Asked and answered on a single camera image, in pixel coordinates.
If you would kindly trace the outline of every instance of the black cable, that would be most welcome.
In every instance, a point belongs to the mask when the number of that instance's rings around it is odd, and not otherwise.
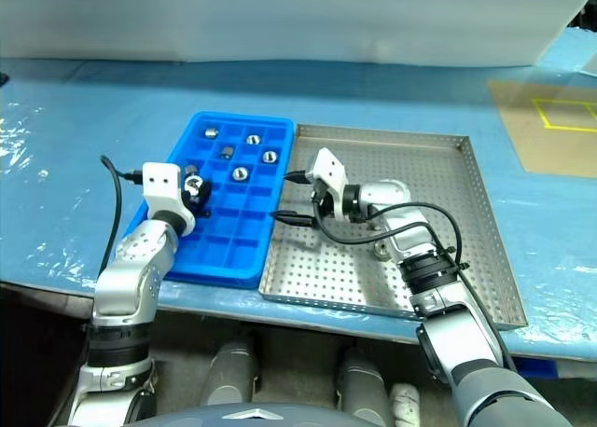
[[[110,254],[112,253],[112,247],[114,246],[114,239],[118,234],[120,214],[122,213],[122,189],[120,188],[120,179],[118,178],[122,172],[117,171],[117,169],[114,167],[114,164],[112,164],[112,161],[110,161],[110,158],[108,158],[106,155],[102,155],[100,157],[100,161],[112,174],[112,179],[114,180],[114,190],[116,191],[116,208],[114,210],[112,231],[110,232],[110,237],[108,238],[108,244],[105,246],[104,258],[102,259],[102,265],[100,266],[100,272],[98,273],[98,276],[102,274],[108,265],[108,260],[110,259]]]
[[[366,220],[371,220],[371,219],[378,217],[378,216],[380,216],[384,213],[387,213],[389,211],[399,210],[401,208],[409,208],[409,207],[430,208],[439,213],[442,213],[450,221],[451,227],[454,230],[454,237],[456,238],[456,257],[455,257],[454,261],[456,262],[457,265],[459,265],[460,260],[463,256],[463,237],[460,232],[460,228],[458,227],[458,223],[456,222],[456,219],[454,219],[454,217],[448,212],[448,210],[445,210],[441,206],[435,205],[433,203],[427,203],[424,201],[410,201],[407,203],[398,203],[396,205],[391,205],[386,208],[383,208],[382,210],[379,210],[378,212],[369,215]]]
[[[368,220],[370,220],[378,215],[381,215],[383,213],[386,213],[388,211],[392,211],[393,209],[404,208],[407,206],[423,206],[425,208],[431,208],[431,209],[440,211],[441,213],[446,215],[446,217],[451,221],[452,226],[454,227],[454,234],[456,235],[456,240],[457,240],[457,242],[460,243],[461,249],[462,249],[462,238],[460,236],[460,229],[458,228],[458,224],[456,223],[456,220],[446,210],[444,210],[443,208],[441,208],[437,205],[434,205],[433,203],[413,202],[410,204],[400,203],[397,205],[392,205],[388,208],[384,208],[383,210],[376,212],[372,216],[368,217]],[[385,233],[382,233],[382,234],[379,234],[376,236],[371,236],[369,238],[344,239],[344,238],[339,238],[335,234],[331,233],[327,229],[327,227],[324,225],[323,218],[322,218],[321,214],[319,213],[319,205],[318,205],[317,201],[313,202],[313,214],[314,214],[315,220],[317,221],[317,224],[321,228],[322,232],[331,240],[333,240],[337,243],[344,244],[344,245],[360,245],[363,243],[381,241],[383,239],[390,238],[392,236],[395,236],[396,234],[399,234],[408,229],[412,229],[414,227],[425,227],[425,228],[427,228],[427,230],[429,231],[429,234],[431,235],[434,242],[436,243],[437,249],[439,251],[445,251],[444,246],[442,245],[441,241],[437,237],[436,232],[431,228],[431,226],[429,224],[427,224],[425,222],[413,222],[412,224],[405,225],[404,227],[386,231]],[[446,255],[446,256],[449,258],[452,265],[458,269],[458,276],[460,276],[461,280],[465,284],[466,289],[468,290],[470,295],[473,297],[473,299],[477,303],[477,306],[479,307],[480,312],[485,317],[485,320],[487,320],[487,325],[489,326],[490,330],[492,331],[493,336],[495,337],[495,340],[497,341],[497,344],[500,347],[500,350],[502,351],[502,356],[503,356],[504,363],[505,363],[506,367],[516,373],[517,369],[516,369],[516,365],[514,364],[514,361],[512,360],[512,355],[510,354],[510,351],[507,349],[506,343],[504,342],[504,339],[502,338],[501,334],[497,330],[497,327],[495,326],[495,323],[493,322],[491,315],[487,311],[487,308],[481,301],[479,294],[477,293],[477,291],[475,290],[473,285],[470,283],[470,281],[467,279],[467,277],[465,276],[463,271],[460,269],[460,266],[458,265],[458,263],[450,255]]]

